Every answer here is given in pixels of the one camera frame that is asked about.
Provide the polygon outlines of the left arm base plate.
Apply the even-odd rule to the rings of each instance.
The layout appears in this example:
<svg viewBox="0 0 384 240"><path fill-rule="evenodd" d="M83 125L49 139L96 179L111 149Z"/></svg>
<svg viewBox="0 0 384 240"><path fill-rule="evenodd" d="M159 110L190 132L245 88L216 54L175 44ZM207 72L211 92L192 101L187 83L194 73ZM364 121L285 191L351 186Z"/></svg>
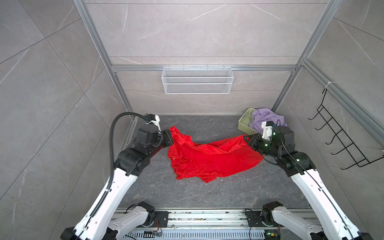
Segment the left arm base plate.
<svg viewBox="0 0 384 240"><path fill-rule="evenodd" d="M168 226L169 214L170 212L168 211L155 211L155 218L159 220L161 228L166 228Z"/></svg>

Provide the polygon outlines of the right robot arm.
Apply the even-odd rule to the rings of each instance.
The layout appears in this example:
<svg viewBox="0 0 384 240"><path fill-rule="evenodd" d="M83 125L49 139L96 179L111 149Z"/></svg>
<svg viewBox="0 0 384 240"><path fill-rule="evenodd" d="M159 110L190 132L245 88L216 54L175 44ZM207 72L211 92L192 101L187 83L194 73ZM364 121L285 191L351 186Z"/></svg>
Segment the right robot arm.
<svg viewBox="0 0 384 240"><path fill-rule="evenodd" d="M266 227L283 226L303 240L370 240L353 224L324 185L310 157L295 150L294 132L288 127L265 122L263 133L245 135L245 142L262 156L275 159L275 164L299 187L316 214L313 224L292 213L279 202L263 205L261 223Z"/></svg>

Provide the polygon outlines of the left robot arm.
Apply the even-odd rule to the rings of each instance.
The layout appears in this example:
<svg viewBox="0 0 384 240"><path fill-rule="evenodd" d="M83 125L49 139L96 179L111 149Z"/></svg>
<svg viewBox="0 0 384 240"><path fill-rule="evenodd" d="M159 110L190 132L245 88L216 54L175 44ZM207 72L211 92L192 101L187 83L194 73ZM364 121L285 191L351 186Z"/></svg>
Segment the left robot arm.
<svg viewBox="0 0 384 240"><path fill-rule="evenodd" d="M139 226L150 227L155 220L155 207L140 202L123 216L113 219L124 195L137 180L151 158L173 144L172 134L162 131L158 120L138 129L131 147L119 153L112 184L105 185L86 215L75 227L61 234L62 240L118 240Z"/></svg>

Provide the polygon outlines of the red t-shirt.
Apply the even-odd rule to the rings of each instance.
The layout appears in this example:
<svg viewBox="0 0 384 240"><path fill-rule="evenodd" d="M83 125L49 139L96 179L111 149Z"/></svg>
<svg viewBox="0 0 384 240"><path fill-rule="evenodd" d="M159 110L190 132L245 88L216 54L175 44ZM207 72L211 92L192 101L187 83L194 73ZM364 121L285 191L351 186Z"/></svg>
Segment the red t-shirt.
<svg viewBox="0 0 384 240"><path fill-rule="evenodd" d="M197 177L209 183L247 171L263 160L243 136L198 144L176 127L171 127L170 131L174 144L169 147L168 157L177 180Z"/></svg>

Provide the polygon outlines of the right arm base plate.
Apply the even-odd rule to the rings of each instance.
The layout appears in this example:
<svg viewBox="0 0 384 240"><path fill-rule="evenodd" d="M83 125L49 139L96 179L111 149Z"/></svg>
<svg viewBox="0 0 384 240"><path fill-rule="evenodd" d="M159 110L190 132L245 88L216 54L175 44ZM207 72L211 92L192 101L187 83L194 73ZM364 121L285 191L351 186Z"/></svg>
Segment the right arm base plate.
<svg viewBox="0 0 384 240"><path fill-rule="evenodd" d="M244 214L246 216L248 226L250 228L264 226L264 214L262 211L253 211L251 209L245 209Z"/></svg>

